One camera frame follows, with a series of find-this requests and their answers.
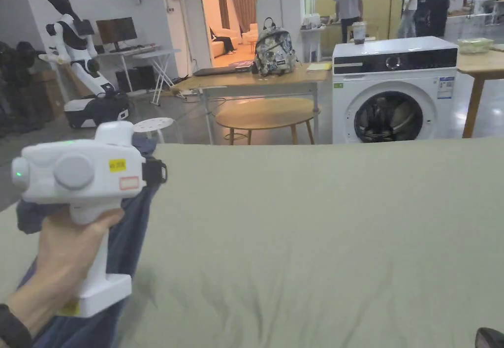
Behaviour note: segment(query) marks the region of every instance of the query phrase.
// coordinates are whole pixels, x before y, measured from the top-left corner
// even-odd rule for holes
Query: yellow sticker
[[[110,172],[126,171],[126,159],[109,160],[108,165],[110,166]]]
[[[77,316],[81,312],[79,307],[79,300],[74,299],[68,301],[61,310],[58,311],[58,315],[61,316]]]

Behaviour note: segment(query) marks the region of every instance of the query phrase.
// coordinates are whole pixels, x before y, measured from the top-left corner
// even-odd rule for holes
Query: plastic container
[[[484,54],[493,46],[493,40],[488,38],[464,38],[459,39],[460,54]]]
[[[366,40],[366,26],[367,24],[364,21],[352,24],[355,45],[362,45]]]

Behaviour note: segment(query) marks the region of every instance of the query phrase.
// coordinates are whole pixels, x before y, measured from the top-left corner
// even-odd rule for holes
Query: man in gray shirt
[[[362,0],[334,0],[336,2],[336,19],[341,18],[343,43],[347,43],[348,28],[363,17]]]

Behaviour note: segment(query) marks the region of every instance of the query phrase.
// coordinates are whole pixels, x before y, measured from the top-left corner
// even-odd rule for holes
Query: washing machine
[[[336,45],[333,143],[446,138],[457,54],[437,37]]]

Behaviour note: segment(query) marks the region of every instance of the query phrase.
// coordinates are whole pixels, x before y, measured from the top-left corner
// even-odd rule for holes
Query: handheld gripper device
[[[39,204],[67,203],[78,224],[95,221],[121,207],[149,182],[166,182],[166,166],[142,157],[131,145],[133,124],[106,122],[94,140],[41,143],[25,147],[12,162],[12,178],[22,198]],[[108,233],[78,294],[61,315],[88,318],[131,294],[131,277],[107,274]]]

